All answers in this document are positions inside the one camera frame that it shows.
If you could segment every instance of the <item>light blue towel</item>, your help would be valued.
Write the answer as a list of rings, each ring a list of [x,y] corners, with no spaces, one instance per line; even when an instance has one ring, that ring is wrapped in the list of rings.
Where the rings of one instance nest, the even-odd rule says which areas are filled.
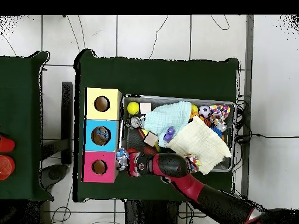
[[[174,136],[186,125],[191,115],[191,103],[180,101],[153,109],[145,115],[144,129],[159,137],[158,145],[166,147],[163,140],[169,127],[175,128]]]

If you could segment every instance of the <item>gray plastic bin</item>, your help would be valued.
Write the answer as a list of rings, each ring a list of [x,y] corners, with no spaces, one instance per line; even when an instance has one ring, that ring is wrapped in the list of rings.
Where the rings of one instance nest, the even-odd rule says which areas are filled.
[[[125,126],[126,120],[129,118],[129,113],[127,111],[127,106],[129,102],[150,102],[152,103],[152,110],[158,106],[164,104],[172,104],[179,101],[186,101],[191,102],[192,104],[196,105],[197,107],[204,106],[204,105],[214,105],[214,104],[226,104],[230,107],[231,112],[229,116],[225,119],[227,124],[227,130],[223,132],[225,143],[228,145],[232,155],[234,153],[234,140],[235,140],[235,120],[237,117],[236,111],[236,104],[233,102],[227,101],[214,101],[214,100],[195,100],[195,99],[182,99],[182,98],[170,98],[170,97],[158,97],[158,96],[140,96],[140,97],[132,97],[132,95],[125,95],[122,99],[122,106],[124,109],[123,116],[121,118],[120,124],[120,143],[119,146],[123,147],[124,149],[127,148],[134,148],[140,151],[144,146],[145,143],[141,140],[140,136],[138,135],[135,129],[131,130]],[[228,172],[231,170],[233,164],[233,157],[232,158],[225,158],[221,163],[216,165],[212,172]]]

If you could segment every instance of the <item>blue box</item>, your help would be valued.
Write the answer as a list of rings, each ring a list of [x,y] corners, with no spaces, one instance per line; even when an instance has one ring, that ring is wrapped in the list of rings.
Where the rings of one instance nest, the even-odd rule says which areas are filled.
[[[92,131],[96,127],[106,127],[110,131],[110,140],[105,145],[97,145],[92,140]],[[87,120],[86,121],[86,151],[116,151],[119,140],[119,122],[109,120]]]

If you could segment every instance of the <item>yellow box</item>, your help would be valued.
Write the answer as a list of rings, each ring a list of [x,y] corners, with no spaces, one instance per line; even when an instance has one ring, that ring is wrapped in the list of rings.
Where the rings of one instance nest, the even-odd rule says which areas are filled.
[[[90,120],[119,120],[121,93],[117,89],[86,88],[86,117]],[[103,111],[103,103],[108,108]]]

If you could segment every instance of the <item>pink box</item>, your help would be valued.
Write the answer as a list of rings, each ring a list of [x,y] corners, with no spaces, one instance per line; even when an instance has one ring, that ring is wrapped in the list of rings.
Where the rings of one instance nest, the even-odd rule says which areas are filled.
[[[116,152],[86,151],[83,164],[83,182],[113,183],[118,174],[116,170]],[[93,171],[93,163],[102,160],[106,163],[106,172],[97,174]]]

